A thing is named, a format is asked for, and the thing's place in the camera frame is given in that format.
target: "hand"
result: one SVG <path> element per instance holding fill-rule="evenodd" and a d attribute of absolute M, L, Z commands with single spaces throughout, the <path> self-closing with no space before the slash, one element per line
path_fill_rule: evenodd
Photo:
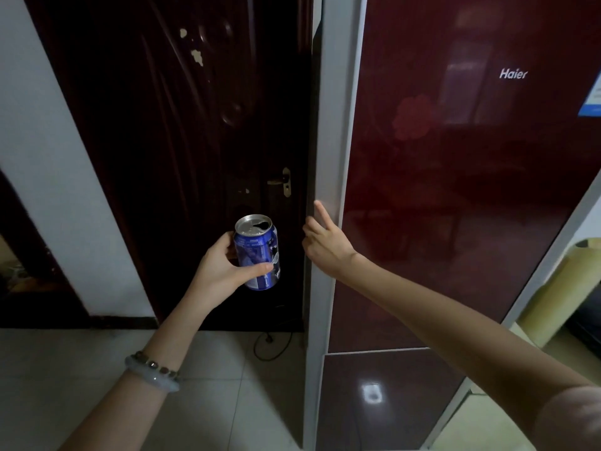
<path fill-rule="evenodd" d="M 323 204 L 319 201 L 315 201 L 314 204 L 326 227 L 308 216 L 302 227 L 306 236 L 302 246 L 317 267 L 330 277 L 340 278 L 357 252 L 342 230 L 334 224 Z"/>
<path fill-rule="evenodd" d="M 232 232 L 222 235 L 207 250 L 186 292 L 186 297 L 200 301 L 206 312 L 225 301 L 236 288 L 274 268 L 271 263 L 246 267 L 237 267 L 230 263 L 228 257 L 235 257 L 232 236 Z"/>

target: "yellow cylinder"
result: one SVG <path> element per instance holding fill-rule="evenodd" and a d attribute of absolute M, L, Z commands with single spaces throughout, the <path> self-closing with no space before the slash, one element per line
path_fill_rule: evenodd
<path fill-rule="evenodd" d="M 542 348 L 601 281 L 601 238 L 573 246 L 517 320 Z"/>

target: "blue can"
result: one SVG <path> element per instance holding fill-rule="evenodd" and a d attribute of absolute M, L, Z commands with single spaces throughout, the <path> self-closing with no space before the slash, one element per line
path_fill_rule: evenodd
<path fill-rule="evenodd" d="M 246 215 L 236 223 L 234 244 L 241 266 L 271 263 L 274 269 L 261 277 L 246 282 L 252 290 L 263 291 L 274 286 L 280 279 L 280 252 L 278 251 L 278 231 L 274 223 L 265 215 Z"/>

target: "paint chip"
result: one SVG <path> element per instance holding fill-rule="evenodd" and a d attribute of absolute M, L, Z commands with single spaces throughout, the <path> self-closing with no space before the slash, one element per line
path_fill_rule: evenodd
<path fill-rule="evenodd" d="M 203 56 L 200 54 L 199 50 L 194 49 L 194 50 L 190 51 L 190 53 L 194 57 L 194 61 L 196 63 L 198 63 L 200 66 L 204 66 L 203 65 Z"/>

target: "door handle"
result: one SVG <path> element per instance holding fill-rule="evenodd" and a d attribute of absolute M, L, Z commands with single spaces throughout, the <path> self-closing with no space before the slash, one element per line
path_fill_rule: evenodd
<path fill-rule="evenodd" d="M 290 189 L 290 170 L 288 168 L 284 168 L 284 170 L 282 171 L 282 176 L 274 180 L 268 180 L 267 185 L 283 185 L 284 196 L 289 198 L 292 194 Z"/>

